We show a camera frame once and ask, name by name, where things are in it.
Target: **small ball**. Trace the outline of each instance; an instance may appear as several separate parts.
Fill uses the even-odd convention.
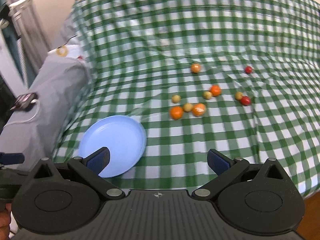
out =
[[[205,113],[206,109],[207,108],[204,104],[195,104],[195,106],[192,108],[192,113],[194,114],[194,116],[201,116]]]
[[[171,98],[172,102],[175,103],[175,104],[180,102],[180,99],[181,99],[181,96],[179,96],[179,95],[174,95]]]
[[[181,106],[174,106],[170,109],[170,116],[174,120],[178,120],[183,116],[183,109]]]
[[[209,100],[209,99],[211,99],[212,98],[212,94],[211,94],[211,92],[210,91],[205,91],[205,92],[203,92],[203,98],[204,99],[207,99],[207,100]]]
[[[247,73],[247,74],[251,74],[252,73],[252,67],[250,66],[247,66],[244,71]]]
[[[190,111],[192,110],[192,108],[193,108],[193,105],[190,104],[190,103],[186,103],[186,104],[183,105],[182,108],[183,108],[183,110],[184,110],[185,112],[190,112]]]
[[[248,106],[248,105],[251,104],[251,100],[250,100],[249,97],[244,96],[244,97],[241,98],[240,103],[241,103],[242,105],[244,105],[244,106]]]
[[[240,101],[242,98],[243,98],[243,94],[242,94],[241,92],[237,92],[237,93],[235,94],[235,99],[236,99],[236,100]]]
[[[210,88],[210,92],[214,97],[217,97],[218,95],[221,94],[221,88],[218,85],[213,85]]]
[[[201,70],[200,64],[194,63],[194,64],[191,65],[191,71],[192,71],[193,73],[199,73],[200,70]]]

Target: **finger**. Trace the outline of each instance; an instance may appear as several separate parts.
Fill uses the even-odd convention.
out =
[[[9,226],[0,228],[0,239],[8,239],[9,234],[10,234],[10,227]]]
[[[0,228],[6,227],[11,223],[11,215],[9,211],[5,210],[0,213]]]
[[[11,203],[6,204],[6,205],[5,205],[5,208],[6,208],[9,212],[11,212]]]

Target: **orange ball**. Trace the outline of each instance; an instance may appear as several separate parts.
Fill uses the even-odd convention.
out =
[[[221,94],[221,88],[218,85],[213,85],[210,88],[210,92],[214,97],[217,97],[218,95]]]
[[[195,116],[201,116],[205,113],[206,111],[206,107],[204,104],[195,104],[194,107],[192,108],[192,113],[195,115]]]
[[[194,64],[191,65],[191,71],[192,71],[193,73],[199,73],[200,70],[201,70],[200,64],[194,63]]]
[[[183,116],[183,109],[181,106],[174,106],[170,109],[170,116],[174,120],[178,120]]]

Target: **gray cushion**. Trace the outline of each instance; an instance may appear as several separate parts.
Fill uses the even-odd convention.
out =
[[[74,35],[68,18],[56,45],[65,44]],[[56,53],[46,58],[29,89],[39,95],[39,112],[30,122],[6,126],[0,135],[0,152],[25,155],[23,164],[10,168],[28,171],[40,158],[51,157],[67,113],[81,88],[88,83],[88,73],[79,60],[59,57]],[[36,106],[29,112],[15,112],[8,123],[27,120],[35,111]]]

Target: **red ball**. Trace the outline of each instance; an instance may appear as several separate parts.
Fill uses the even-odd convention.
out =
[[[250,66],[247,66],[244,71],[247,73],[247,74],[251,74],[252,73],[252,67]]]
[[[241,103],[242,105],[244,105],[244,106],[248,106],[248,105],[251,104],[251,100],[250,100],[249,97],[244,96],[244,97],[241,98],[240,103]]]

